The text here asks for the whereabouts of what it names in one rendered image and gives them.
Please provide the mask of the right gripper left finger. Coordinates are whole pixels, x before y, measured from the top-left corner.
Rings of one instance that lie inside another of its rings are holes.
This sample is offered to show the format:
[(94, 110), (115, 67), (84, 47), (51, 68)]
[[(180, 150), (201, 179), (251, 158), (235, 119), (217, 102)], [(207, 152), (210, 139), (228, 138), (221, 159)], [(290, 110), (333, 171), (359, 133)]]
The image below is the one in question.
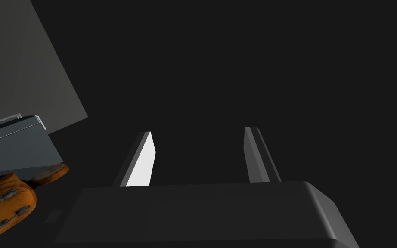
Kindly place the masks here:
[(152, 177), (156, 149), (150, 131), (138, 134), (121, 166), (114, 187), (148, 186)]

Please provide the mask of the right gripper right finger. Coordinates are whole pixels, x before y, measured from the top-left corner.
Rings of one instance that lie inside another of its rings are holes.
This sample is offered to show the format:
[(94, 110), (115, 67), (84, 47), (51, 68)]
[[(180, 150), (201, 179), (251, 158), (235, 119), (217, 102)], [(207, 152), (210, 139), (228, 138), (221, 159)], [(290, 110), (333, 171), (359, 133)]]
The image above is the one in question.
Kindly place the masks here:
[(244, 128), (243, 152), (249, 182), (282, 181), (258, 127)]

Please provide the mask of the dark grey cabinet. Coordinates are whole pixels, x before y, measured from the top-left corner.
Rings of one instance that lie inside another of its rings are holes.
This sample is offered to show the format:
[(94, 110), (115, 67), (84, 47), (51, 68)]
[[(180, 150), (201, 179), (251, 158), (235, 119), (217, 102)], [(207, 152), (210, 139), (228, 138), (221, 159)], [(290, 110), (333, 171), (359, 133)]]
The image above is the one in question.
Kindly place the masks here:
[(62, 162), (38, 115), (0, 119), (0, 176), (15, 173), (28, 180)]

